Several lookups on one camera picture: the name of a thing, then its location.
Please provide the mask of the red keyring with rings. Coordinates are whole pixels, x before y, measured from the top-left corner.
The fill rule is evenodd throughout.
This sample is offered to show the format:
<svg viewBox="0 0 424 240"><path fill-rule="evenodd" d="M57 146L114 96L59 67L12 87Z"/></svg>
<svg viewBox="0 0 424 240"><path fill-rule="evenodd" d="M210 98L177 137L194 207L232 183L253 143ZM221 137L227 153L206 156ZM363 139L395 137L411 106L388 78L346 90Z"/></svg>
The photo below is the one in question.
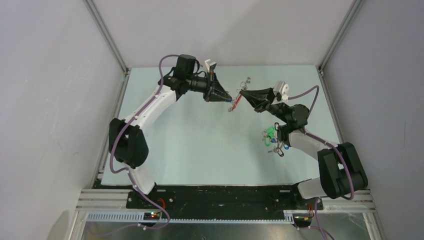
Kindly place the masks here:
<svg viewBox="0 0 424 240"><path fill-rule="evenodd" d="M237 92L237 96L231 100L231 106L228 108L228 112L233 112L238 104L240 103L241 99L242 99L242 95L240 93L241 90L247 90L248 89L248 85L251 83L251 78L247 77L245 81L240 83L240 89L238 89Z"/></svg>

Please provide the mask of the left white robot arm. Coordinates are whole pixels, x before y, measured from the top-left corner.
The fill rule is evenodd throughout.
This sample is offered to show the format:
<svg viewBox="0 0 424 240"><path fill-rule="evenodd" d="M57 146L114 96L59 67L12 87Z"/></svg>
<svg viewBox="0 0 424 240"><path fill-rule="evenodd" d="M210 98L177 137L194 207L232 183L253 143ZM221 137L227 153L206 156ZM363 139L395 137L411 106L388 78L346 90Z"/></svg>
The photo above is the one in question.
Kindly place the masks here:
<svg viewBox="0 0 424 240"><path fill-rule="evenodd" d="M187 92L201 93L205 102L232 100L217 78L215 61L207 59L200 64L188 54L176 54L175 58L176 64L167 74L159 70L157 87L141 106L127 117L113 118L109 123L109 169L114 174L127 173L145 208L153 208L158 202L158 194L152 191L155 180L145 165L149 155L145 130Z"/></svg>

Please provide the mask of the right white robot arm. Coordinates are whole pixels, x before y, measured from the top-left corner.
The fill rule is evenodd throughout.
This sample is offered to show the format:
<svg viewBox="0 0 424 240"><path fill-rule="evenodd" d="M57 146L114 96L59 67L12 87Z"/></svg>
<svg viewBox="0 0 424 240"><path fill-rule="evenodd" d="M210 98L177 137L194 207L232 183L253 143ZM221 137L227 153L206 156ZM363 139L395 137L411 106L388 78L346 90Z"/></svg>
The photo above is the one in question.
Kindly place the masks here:
<svg viewBox="0 0 424 240"><path fill-rule="evenodd" d="M318 162L319 177L297 183L297 191L290 195L295 208L303 209L312 198L318 197L351 200L355 191L368 187L368 177L352 143L335 144L306 129L310 108L303 104L288 105L283 90L241 90L240 94L255 112L268 112L283 121L283 125L274 125L279 143L300 150Z"/></svg>

